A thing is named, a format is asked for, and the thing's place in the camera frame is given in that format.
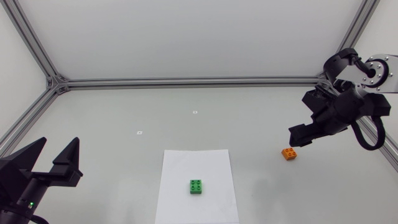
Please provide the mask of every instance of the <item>white wall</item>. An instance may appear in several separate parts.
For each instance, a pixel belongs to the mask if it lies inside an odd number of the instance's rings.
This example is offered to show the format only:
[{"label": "white wall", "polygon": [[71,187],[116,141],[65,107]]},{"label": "white wall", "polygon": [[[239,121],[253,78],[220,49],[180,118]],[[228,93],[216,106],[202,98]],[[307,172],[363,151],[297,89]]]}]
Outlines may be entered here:
[{"label": "white wall", "polygon": [[0,6],[0,136],[44,91],[44,74]]},{"label": "white wall", "polygon": [[20,2],[58,71],[85,79],[315,76],[362,0]]},{"label": "white wall", "polygon": [[[374,54],[398,55],[397,0],[382,0],[355,46],[366,60]],[[398,95],[386,94],[392,109],[390,117],[384,117],[387,132],[398,141]]]}]

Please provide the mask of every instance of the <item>white paper sheet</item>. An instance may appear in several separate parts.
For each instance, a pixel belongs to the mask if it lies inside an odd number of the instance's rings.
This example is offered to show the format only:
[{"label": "white paper sheet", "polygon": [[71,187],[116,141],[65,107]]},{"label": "white paper sheet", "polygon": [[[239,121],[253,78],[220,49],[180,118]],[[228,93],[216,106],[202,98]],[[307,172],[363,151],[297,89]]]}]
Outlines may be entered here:
[{"label": "white paper sheet", "polygon": [[[190,193],[190,180],[202,193]],[[238,224],[228,150],[164,152],[155,224]]]}]

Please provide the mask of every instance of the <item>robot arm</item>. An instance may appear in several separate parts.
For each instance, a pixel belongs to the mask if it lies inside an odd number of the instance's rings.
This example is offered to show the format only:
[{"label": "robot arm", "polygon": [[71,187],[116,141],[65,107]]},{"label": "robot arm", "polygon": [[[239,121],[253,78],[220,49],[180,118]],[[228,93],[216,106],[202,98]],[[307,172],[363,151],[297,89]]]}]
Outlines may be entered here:
[{"label": "robot arm", "polygon": [[[381,116],[389,116],[390,104],[380,93],[398,93],[398,56],[374,55],[363,63],[354,49],[344,49],[329,58],[324,66],[329,81],[340,94],[330,93],[317,85],[308,91],[303,102],[312,110],[312,124],[289,128],[290,145],[306,146],[313,139],[334,135],[352,126],[360,145],[367,150],[379,149],[386,137]],[[377,127],[378,140],[368,144],[356,123],[371,116]]]}]

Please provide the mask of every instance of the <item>metal joint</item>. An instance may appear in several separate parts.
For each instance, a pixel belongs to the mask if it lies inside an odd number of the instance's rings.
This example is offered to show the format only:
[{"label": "metal joint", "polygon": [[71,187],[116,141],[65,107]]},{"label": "metal joint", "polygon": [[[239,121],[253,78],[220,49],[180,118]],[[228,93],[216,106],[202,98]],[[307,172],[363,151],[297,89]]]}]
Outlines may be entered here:
[{"label": "metal joint", "polygon": [[56,84],[57,81],[54,79],[54,77],[47,77],[47,85],[46,85],[46,89],[52,89]]},{"label": "metal joint", "polygon": [[57,92],[58,95],[61,95],[66,92],[69,92],[70,88],[67,85],[57,85],[55,91]]}]

